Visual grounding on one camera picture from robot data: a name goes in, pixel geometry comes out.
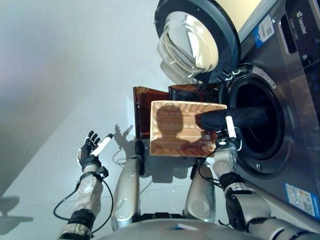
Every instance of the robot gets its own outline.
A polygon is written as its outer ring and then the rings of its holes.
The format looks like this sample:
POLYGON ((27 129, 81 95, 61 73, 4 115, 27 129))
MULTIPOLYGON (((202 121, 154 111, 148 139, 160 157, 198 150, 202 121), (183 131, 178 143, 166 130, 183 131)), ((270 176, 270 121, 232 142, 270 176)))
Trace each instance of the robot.
MULTIPOLYGON (((267 202, 253 189, 247 187, 245 180, 233 168, 237 160, 237 151, 241 149, 241 140, 235 133, 234 113, 223 110, 220 112, 225 117, 223 121, 210 125, 207 120, 212 114, 212 112, 205 113, 200 116, 200 120, 206 126, 206 130, 215 129, 218 135, 212 168, 224 191, 226 212, 233 228, 214 224, 214 182, 210 165, 203 158, 199 158, 193 166, 192 181, 182 215, 155 213, 141 216, 139 177, 143 172, 141 169, 144 168, 144 144, 141 140, 137 140, 136 154, 125 163, 112 199, 114 207, 109 218, 114 232, 102 239, 318 240, 320 238, 317 233, 271 217, 267 202), (205 214, 199 206, 207 207, 205 214)), ((73 213, 61 230, 58 240, 90 240, 93 237, 93 223, 101 208, 102 183, 108 176, 108 171, 99 161, 98 154, 112 137, 113 135, 109 134, 99 143, 97 134, 91 131, 79 149, 77 159, 82 168, 82 175, 76 187, 78 197, 73 213)))

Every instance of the washing machine door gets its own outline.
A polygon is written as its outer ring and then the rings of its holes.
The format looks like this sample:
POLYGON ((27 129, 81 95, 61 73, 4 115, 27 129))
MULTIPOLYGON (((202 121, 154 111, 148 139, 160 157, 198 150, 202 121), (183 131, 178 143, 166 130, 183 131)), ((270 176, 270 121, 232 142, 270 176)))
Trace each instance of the washing machine door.
POLYGON ((154 24, 161 68, 175 83, 222 82, 238 67, 238 33, 215 1, 160 0, 154 24))
POLYGON ((279 171, 287 159, 272 160, 283 146, 285 135, 284 114, 273 86, 275 83, 263 69, 252 64, 242 64, 227 88, 226 104, 229 108, 267 109, 266 125, 235 129, 242 140, 242 149, 238 153, 239 163, 251 172, 263 175, 279 171))

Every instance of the washing machine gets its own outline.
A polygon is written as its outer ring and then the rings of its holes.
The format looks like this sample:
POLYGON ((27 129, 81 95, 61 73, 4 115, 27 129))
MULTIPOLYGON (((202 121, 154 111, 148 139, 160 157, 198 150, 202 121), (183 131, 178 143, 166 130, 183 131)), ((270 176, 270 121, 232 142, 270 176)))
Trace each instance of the washing machine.
MULTIPOLYGON (((168 15, 175 11, 202 22, 219 51, 214 68, 194 77, 220 83, 220 102, 229 108, 268 109, 267 125, 236 129, 242 139, 236 171, 319 220, 319 2, 277 1, 241 44, 226 13, 208 0, 161 0, 155 12, 160 38, 168 15)), ((186 71, 187 60, 182 63, 186 64, 174 68, 191 76, 192 71, 186 71)))

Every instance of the woven basket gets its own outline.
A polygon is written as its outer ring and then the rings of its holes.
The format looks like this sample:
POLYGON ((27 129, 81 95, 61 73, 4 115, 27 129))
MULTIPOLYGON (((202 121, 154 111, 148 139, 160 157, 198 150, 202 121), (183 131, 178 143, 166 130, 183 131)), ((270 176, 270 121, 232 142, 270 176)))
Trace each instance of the woven basket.
POLYGON ((201 129, 195 115, 226 108, 207 102, 151 102, 150 155, 206 157, 215 150, 217 135, 201 129))

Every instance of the robotic hand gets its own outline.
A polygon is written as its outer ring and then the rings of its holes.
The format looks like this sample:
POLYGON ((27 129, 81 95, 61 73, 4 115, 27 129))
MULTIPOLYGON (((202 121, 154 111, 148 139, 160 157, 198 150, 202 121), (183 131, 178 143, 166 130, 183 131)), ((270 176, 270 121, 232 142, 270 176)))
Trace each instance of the robotic hand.
POLYGON ((98 135, 91 131, 83 146, 79 148, 77 161, 82 168, 82 175, 76 188, 78 197, 68 223, 59 234, 59 240, 90 240, 92 238, 92 227, 101 209, 102 181, 109 175, 108 170, 99 161, 98 154, 112 137, 112 134, 108 134, 99 142, 98 135))
MULTIPOLYGON (((254 110, 254 114, 256 115, 249 116, 251 109, 250 111, 244 109, 244 112, 247 111, 248 113, 245 114, 246 118, 249 118, 249 122, 263 125, 266 119, 268 119, 265 116, 266 110, 261 107, 256 107, 254 110)), ((215 124, 214 128, 220 127, 216 141, 217 148, 214 153, 213 171, 218 177, 224 191, 226 211, 231 226, 236 230, 247 231, 254 237, 265 240, 319 239, 319 235, 316 233, 299 228, 284 220, 271 217, 271 210, 267 202, 256 194, 252 188, 247 187, 244 179, 235 172, 233 167, 237 161, 237 151, 241 149, 242 143, 236 136, 234 121, 231 115, 232 113, 236 113, 235 117, 237 117, 237 115, 243 115, 244 112, 241 111, 239 114, 239 112, 231 110, 229 112, 218 112, 218 116, 214 116, 214 112, 201 116, 201 122, 204 122, 204 125, 207 126, 206 130, 212 130, 208 127, 210 125, 208 117, 215 124), (225 114, 225 122, 217 126, 217 122, 219 121, 214 121, 213 119, 221 121, 223 114, 225 114)), ((237 119, 235 122, 237 126, 248 124, 248 121, 241 123, 237 119)))

